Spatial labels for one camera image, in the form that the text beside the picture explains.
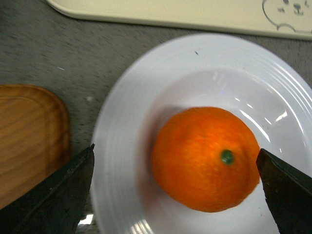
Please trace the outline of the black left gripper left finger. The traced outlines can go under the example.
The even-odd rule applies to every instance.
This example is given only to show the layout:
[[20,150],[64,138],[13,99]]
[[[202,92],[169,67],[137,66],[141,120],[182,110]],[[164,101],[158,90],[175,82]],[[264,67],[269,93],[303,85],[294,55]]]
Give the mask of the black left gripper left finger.
[[73,234],[94,171],[94,146],[83,150],[0,211],[2,234]]

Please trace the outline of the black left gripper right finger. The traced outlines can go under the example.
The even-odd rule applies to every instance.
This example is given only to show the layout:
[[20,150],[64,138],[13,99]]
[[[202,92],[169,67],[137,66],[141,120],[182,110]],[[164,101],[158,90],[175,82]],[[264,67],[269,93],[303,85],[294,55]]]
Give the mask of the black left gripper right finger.
[[268,208],[281,234],[312,232],[312,178],[265,149],[256,165]]

